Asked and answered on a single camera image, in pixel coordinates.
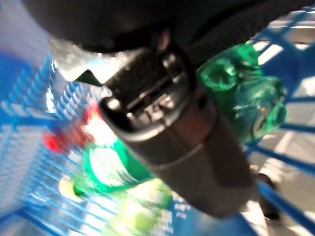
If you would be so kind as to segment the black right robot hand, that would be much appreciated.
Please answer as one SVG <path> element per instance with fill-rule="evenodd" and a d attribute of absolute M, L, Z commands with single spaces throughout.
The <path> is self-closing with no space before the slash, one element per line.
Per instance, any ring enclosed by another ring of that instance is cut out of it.
<path fill-rule="evenodd" d="M 236 214 L 255 193 L 244 154 L 196 68 L 303 6 L 295 0 L 26 0 L 52 45 L 129 53 L 98 104 L 115 134 L 198 210 Z"/>

